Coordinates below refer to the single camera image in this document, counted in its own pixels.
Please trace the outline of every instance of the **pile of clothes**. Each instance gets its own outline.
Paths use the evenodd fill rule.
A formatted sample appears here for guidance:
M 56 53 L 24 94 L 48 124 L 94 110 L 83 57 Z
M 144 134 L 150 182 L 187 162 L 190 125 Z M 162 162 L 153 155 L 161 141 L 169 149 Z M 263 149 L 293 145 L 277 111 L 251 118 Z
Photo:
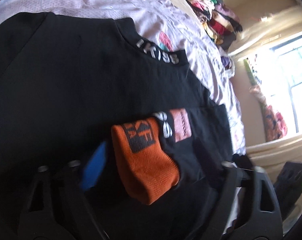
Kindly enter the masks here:
M 228 50 L 236 40 L 236 33 L 243 31 L 238 16 L 224 4 L 223 0 L 187 1 L 212 41 Z

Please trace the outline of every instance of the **orange sock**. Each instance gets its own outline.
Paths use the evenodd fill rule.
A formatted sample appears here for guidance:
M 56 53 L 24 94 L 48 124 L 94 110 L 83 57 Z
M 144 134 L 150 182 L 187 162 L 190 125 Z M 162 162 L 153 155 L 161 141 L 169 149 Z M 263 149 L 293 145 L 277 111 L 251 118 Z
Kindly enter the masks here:
M 127 193 L 150 205 L 180 179 L 175 162 L 161 149 L 154 117 L 111 129 L 115 159 Z

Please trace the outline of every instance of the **white logo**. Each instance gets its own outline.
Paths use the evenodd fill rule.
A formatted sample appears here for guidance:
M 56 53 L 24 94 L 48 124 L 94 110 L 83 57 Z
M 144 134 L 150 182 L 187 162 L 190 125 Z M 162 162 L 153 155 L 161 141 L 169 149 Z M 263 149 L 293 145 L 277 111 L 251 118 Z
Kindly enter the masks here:
M 167 122 L 164 122 L 163 124 L 163 135 L 164 138 L 169 138 L 170 136 L 172 136 L 172 129 Z
M 161 121 L 166 121 L 167 120 L 167 115 L 164 112 L 153 113 L 153 116 L 155 116 L 157 119 L 159 119 Z
M 141 46 L 144 44 L 144 40 L 140 39 L 137 43 L 136 46 L 138 48 L 141 48 Z M 148 52 L 151 53 L 152 58 L 158 58 L 158 61 L 161 60 L 161 58 L 163 59 L 163 61 L 165 63 L 170 63 L 172 62 L 173 64 L 178 64 L 179 63 L 179 58 L 177 57 L 177 54 L 170 54 L 168 55 L 167 53 L 165 53 L 164 51 L 161 53 L 161 51 L 159 49 L 157 49 L 154 46 L 151 46 L 151 43 L 147 42 L 145 45 L 143 45 L 143 52 L 145 54 L 147 54 Z

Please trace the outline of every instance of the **blue object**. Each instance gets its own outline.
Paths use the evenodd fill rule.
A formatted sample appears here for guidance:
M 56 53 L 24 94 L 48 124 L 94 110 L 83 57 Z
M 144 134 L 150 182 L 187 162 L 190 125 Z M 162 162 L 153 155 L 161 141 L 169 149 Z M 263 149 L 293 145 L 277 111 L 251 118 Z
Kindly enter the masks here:
M 94 187 L 101 175 L 106 164 L 106 148 L 107 142 L 101 143 L 84 167 L 82 180 L 80 182 L 80 188 L 83 191 L 87 191 L 91 187 Z

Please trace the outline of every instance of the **pink bedsheet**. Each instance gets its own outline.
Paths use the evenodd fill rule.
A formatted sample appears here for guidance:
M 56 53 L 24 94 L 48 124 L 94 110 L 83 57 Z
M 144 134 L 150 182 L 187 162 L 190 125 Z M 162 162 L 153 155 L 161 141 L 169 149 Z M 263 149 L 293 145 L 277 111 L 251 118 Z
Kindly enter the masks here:
M 241 110 L 220 53 L 200 23 L 170 0 L 1 0 L 0 24 L 18 12 L 54 12 L 83 18 L 131 17 L 137 32 L 167 50 L 185 49 L 191 70 L 228 111 L 233 151 L 245 153 Z

